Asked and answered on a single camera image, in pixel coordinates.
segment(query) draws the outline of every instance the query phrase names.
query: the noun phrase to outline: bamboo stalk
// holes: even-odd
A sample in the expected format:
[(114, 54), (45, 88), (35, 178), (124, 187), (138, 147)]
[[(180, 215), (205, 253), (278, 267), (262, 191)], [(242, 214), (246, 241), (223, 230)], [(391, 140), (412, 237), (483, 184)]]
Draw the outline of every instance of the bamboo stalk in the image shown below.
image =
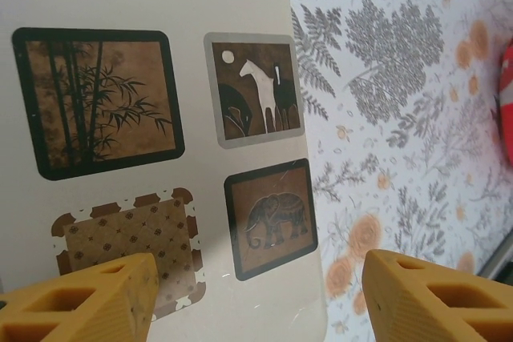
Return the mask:
[(98, 58), (96, 59), (95, 85), (91, 107), (91, 124), (89, 125), (89, 161), (93, 162), (95, 154), (96, 107), (98, 106), (99, 76), (102, 69), (103, 42), (98, 42)]
[(77, 102), (77, 87), (75, 87), (75, 78), (73, 75), (73, 68), (71, 66), (71, 52), (68, 46), (68, 42), (63, 43), (63, 53), (64, 61), (66, 63), (67, 79), (70, 85), (71, 106), (73, 107), (73, 116), (75, 117), (75, 126), (77, 130), (77, 136), (79, 138), (79, 153), (83, 154), (87, 144), (83, 141), (83, 137), (80, 135), (81, 120), (79, 115), (79, 105)]
[(59, 105), (59, 113), (61, 115), (61, 120), (63, 121), (64, 139), (66, 140), (68, 162), (70, 166), (72, 166), (73, 164), (75, 164), (75, 159), (73, 156), (73, 146), (71, 144), (70, 127), (68, 125), (66, 108), (64, 106), (63, 91), (61, 90), (61, 86), (59, 84), (59, 75), (57, 73), (57, 66), (55, 65), (54, 48), (51, 42), (46, 42), (46, 45), (48, 47), (48, 57), (50, 59), (51, 76), (54, 80), (55, 93), (57, 94), (57, 104)]
[(86, 116), (83, 112), (83, 97), (82, 97), (82, 87), (80, 85), (80, 77), (79, 77), (79, 65), (77, 62), (77, 55), (75, 52), (75, 47), (73, 46), (73, 42), (69, 42), (70, 45), (70, 54), (71, 54), (71, 64), (73, 67), (73, 76), (75, 78), (75, 89), (76, 89), (76, 101), (77, 101), (77, 112), (79, 116), (79, 127), (77, 127), (77, 132), (79, 134), (79, 141), (81, 144), (81, 155), (84, 156), (87, 152), (87, 128), (86, 128)]

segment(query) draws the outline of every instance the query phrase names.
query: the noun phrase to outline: white moon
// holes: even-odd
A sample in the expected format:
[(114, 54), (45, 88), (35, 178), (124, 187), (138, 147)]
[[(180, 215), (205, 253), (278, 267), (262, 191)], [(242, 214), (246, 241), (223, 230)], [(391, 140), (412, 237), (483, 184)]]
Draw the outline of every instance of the white moon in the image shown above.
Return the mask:
[(231, 51), (223, 51), (223, 54), (221, 55), (223, 57), (223, 60), (225, 63), (227, 64), (232, 64), (233, 61), (235, 60), (235, 57), (233, 56), (233, 52)]

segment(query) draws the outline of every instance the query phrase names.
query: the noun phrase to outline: elephant illustration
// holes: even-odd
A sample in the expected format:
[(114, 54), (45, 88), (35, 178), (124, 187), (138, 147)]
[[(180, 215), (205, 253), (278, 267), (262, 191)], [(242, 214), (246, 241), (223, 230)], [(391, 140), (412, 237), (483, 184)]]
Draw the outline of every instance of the elephant illustration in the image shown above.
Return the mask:
[(250, 248), (259, 248), (261, 240), (252, 238), (252, 229), (259, 222), (265, 225), (266, 236), (264, 248), (270, 248), (273, 245), (273, 235), (276, 236), (276, 243), (284, 242), (281, 232), (281, 224), (290, 222), (293, 226), (290, 239), (297, 238), (297, 231), (301, 228), (301, 234), (308, 232), (305, 226), (305, 204), (299, 196), (290, 192), (281, 194), (271, 194), (258, 199), (249, 212), (248, 225), (245, 228), (248, 244)]

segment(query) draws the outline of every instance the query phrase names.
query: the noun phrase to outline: floral wallpaper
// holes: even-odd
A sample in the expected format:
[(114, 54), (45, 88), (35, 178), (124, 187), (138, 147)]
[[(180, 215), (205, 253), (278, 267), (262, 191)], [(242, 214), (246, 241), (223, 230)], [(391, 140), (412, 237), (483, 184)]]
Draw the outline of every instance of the floral wallpaper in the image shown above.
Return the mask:
[(374, 340), (368, 250), (477, 272), (513, 226), (497, 129), (513, 0), (291, 0), (329, 313)]

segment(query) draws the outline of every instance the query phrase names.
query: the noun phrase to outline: white horse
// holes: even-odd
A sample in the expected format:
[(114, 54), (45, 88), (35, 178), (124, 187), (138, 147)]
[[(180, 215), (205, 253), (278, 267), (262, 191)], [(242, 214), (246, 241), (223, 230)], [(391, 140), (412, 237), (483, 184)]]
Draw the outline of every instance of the white horse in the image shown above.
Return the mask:
[(246, 63), (242, 66), (239, 76), (243, 77), (246, 75), (253, 76), (256, 83), (256, 89), (258, 90), (258, 99), (260, 100), (260, 107), (262, 109), (262, 115), (264, 116), (265, 132), (267, 133), (267, 119), (265, 117), (265, 110), (270, 108), (271, 115), (273, 116), (273, 128), (276, 130), (276, 119), (275, 109), (276, 101), (274, 100), (274, 79), (267, 76), (267, 74), (259, 66), (253, 63), (251, 60), (246, 60)]

